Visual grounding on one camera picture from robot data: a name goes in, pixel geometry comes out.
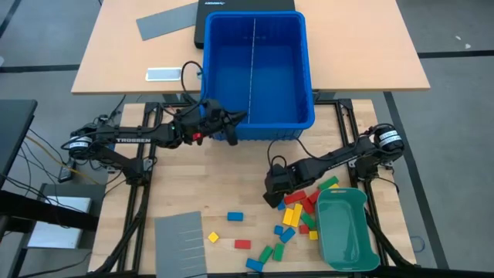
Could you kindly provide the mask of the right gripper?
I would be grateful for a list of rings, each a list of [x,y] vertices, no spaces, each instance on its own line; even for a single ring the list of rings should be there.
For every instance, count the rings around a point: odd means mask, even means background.
[[[284,194],[292,194],[296,190],[308,186],[308,168],[305,161],[282,166],[271,164],[265,179],[266,193],[264,200],[272,208],[276,208],[284,199]]]

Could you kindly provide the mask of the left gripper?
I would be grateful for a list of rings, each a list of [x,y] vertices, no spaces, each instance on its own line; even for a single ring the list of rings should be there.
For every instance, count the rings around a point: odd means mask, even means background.
[[[246,111],[226,112],[217,100],[206,99],[195,105],[178,109],[175,114],[175,130],[181,135],[182,142],[186,144],[196,142],[192,139],[192,135],[201,133],[202,139],[197,140],[198,144],[201,144],[204,137],[225,129],[228,144],[236,146],[239,140],[235,125],[240,124],[246,116]]]

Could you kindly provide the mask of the long grey slotted divider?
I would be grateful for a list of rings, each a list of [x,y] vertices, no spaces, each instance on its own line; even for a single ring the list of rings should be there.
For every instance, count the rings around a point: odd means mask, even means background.
[[[248,120],[247,123],[251,123],[252,116],[252,85],[253,85],[253,67],[255,58],[255,32],[256,32],[256,18],[253,19],[252,27],[252,45],[251,45],[251,60],[250,60],[250,74],[249,74],[249,103],[248,103]]]

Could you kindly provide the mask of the large blue plastic bin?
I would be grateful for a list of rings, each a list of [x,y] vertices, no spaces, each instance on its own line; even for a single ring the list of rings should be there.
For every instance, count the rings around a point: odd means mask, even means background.
[[[248,113],[253,19],[256,18],[252,116],[241,141],[291,140],[315,121],[306,23],[302,13],[213,12],[205,20],[201,96]]]

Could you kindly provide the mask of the small green plastic basket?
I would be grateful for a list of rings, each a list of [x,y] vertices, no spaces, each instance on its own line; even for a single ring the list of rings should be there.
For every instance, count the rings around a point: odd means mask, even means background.
[[[381,264],[371,246],[366,202],[356,188],[328,188],[316,200],[320,256],[336,271],[367,272]]]

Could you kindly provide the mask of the short grey slotted divider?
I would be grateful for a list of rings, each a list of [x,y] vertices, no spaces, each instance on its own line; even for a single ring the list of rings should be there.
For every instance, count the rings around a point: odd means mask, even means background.
[[[156,218],[157,278],[207,278],[200,212]]]

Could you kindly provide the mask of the long red wooden block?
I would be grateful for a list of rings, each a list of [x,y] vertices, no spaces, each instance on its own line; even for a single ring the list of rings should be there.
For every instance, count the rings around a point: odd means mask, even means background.
[[[290,195],[287,195],[285,198],[284,198],[284,202],[286,205],[289,205],[289,204],[292,204],[294,202],[298,202],[298,201],[301,201],[303,199],[306,198],[306,193],[304,192],[304,190],[299,190],[297,192],[294,192]]]

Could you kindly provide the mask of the long yellow wooden block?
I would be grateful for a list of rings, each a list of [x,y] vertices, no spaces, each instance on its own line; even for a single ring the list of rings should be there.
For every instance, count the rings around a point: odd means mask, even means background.
[[[294,205],[293,215],[291,218],[290,225],[297,228],[299,226],[300,217],[302,215],[303,206],[300,203]]]

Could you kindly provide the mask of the long green wooden block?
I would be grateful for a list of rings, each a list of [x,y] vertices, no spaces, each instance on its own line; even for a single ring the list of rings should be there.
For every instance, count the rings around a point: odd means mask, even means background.
[[[339,182],[339,179],[336,177],[336,176],[333,176],[329,179],[327,179],[326,181],[320,183],[318,185],[318,189],[319,190],[325,190],[325,189],[328,189],[329,187],[333,186],[333,185],[337,185]]]

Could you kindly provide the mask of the white-framed smartphone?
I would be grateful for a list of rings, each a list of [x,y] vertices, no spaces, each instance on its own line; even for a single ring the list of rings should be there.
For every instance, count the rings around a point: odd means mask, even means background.
[[[147,82],[173,82],[181,80],[181,68],[179,67],[155,67],[148,68],[145,80]]]

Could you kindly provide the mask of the grey flat panel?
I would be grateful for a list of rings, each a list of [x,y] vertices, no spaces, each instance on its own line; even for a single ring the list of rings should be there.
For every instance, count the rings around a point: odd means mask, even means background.
[[[183,5],[136,20],[143,41],[195,25],[198,3]]]

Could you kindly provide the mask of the grey metal plate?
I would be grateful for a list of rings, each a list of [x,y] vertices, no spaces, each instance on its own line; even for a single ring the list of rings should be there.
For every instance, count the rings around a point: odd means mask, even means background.
[[[91,215],[99,216],[103,204],[103,194],[105,189],[101,185],[50,185],[43,184],[42,193],[47,197],[49,195],[66,196],[66,197],[83,197],[90,198]],[[82,230],[80,243],[77,249],[92,249],[96,233],[93,231]]]

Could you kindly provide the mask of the black power adapter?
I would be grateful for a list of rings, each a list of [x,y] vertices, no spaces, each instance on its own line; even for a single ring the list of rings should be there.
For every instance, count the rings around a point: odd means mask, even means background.
[[[63,183],[73,179],[73,170],[76,168],[76,162],[70,158],[59,171],[58,182]]]

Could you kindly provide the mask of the black desk crossbar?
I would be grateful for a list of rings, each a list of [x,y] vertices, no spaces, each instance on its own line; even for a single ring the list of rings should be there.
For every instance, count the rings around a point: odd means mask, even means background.
[[[62,206],[0,191],[0,233],[30,232],[36,222],[95,231],[99,218]]]

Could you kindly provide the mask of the black side desk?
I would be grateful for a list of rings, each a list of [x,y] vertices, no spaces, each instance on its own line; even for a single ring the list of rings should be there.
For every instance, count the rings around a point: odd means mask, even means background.
[[[34,119],[36,100],[0,100],[0,189]]]

